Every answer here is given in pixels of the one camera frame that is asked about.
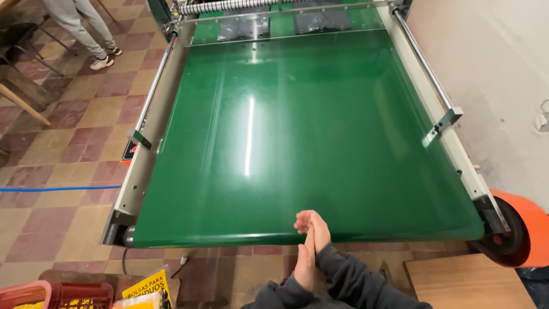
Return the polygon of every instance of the human hands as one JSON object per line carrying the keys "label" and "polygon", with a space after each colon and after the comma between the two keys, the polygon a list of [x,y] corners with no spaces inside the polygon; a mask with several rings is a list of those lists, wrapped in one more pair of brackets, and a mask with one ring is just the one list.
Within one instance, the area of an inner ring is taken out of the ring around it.
{"label": "human hands", "polygon": [[294,269],[295,280],[307,291],[312,291],[315,282],[315,229],[308,228],[305,245],[298,245],[298,262]]}
{"label": "human hands", "polygon": [[295,215],[297,220],[294,223],[294,228],[299,234],[307,233],[308,230],[314,227],[315,233],[315,252],[319,253],[331,240],[328,224],[314,210],[304,210]]}

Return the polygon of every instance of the conveyor belt machine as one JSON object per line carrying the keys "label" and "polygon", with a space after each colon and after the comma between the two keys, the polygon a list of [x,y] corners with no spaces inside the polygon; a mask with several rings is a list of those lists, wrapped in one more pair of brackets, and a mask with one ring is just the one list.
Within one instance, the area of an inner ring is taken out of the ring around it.
{"label": "conveyor belt machine", "polygon": [[462,239],[548,264],[548,216],[476,172],[409,1],[148,4],[169,45],[103,244],[292,245],[315,209],[334,242]]}

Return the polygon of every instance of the sleeve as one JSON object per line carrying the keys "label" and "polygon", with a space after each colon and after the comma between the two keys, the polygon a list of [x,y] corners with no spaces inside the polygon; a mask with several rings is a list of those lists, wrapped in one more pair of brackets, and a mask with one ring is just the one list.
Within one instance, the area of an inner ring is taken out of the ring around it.
{"label": "sleeve", "polygon": [[358,309],[432,309],[426,302],[392,288],[353,255],[340,256],[332,243],[316,256],[316,266],[326,276],[330,296]]}
{"label": "sleeve", "polygon": [[283,285],[267,282],[257,294],[255,301],[242,306],[242,309],[299,309],[308,305],[314,298],[314,294],[303,288],[292,273]]}

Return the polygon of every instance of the plastic basket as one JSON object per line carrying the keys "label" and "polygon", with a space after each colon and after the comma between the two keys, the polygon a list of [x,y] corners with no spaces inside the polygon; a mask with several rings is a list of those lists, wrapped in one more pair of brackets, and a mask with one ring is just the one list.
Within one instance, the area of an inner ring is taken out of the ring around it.
{"label": "plastic basket", "polygon": [[0,309],[44,302],[42,309],[110,309],[113,287],[108,283],[50,283],[38,280],[0,289]]}

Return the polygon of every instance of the white sneaker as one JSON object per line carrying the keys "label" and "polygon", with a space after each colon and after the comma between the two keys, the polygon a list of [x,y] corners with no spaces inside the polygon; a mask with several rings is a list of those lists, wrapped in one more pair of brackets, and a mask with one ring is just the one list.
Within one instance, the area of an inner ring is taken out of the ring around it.
{"label": "white sneaker", "polygon": [[97,71],[99,69],[110,67],[113,63],[114,63],[114,59],[111,59],[111,58],[109,58],[109,56],[107,56],[103,60],[96,59],[92,64],[89,65],[89,68],[94,70],[94,71]]}
{"label": "white sneaker", "polygon": [[120,56],[122,55],[122,50],[119,49],[118,47],[116,47],[115,49],[110,49],[110,48],[106,48],[105,51],[107,52],[107,54],[109,55],[115,55],[115,56]]}

